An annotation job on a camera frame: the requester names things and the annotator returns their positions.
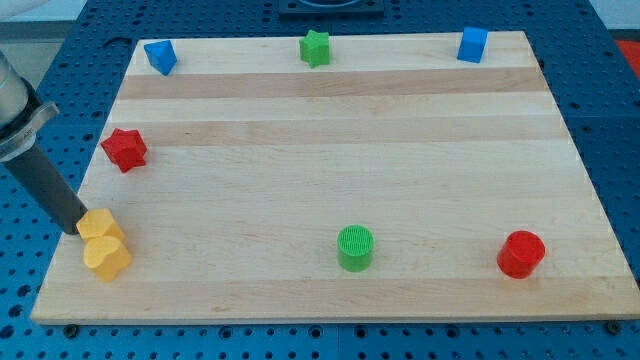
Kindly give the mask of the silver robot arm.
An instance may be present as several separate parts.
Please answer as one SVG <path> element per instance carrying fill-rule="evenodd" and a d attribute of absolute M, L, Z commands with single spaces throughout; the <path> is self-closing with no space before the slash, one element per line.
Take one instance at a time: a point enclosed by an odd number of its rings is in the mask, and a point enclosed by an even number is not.
<path fill-rule="evenodd" d="M 8 162 L 30 149 L 37 132 L 58 114 L 57 105 L 43 102 L 1 53 L 1 161 Z"/>

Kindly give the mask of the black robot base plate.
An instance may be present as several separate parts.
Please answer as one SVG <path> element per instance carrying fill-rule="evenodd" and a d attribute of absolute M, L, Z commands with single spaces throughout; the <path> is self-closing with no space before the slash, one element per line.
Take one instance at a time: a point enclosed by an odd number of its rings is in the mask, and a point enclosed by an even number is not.
<path fill-rule="evenodd" d="M 384 0 L 277 0 L 280 17 L 380 15 Z"/>

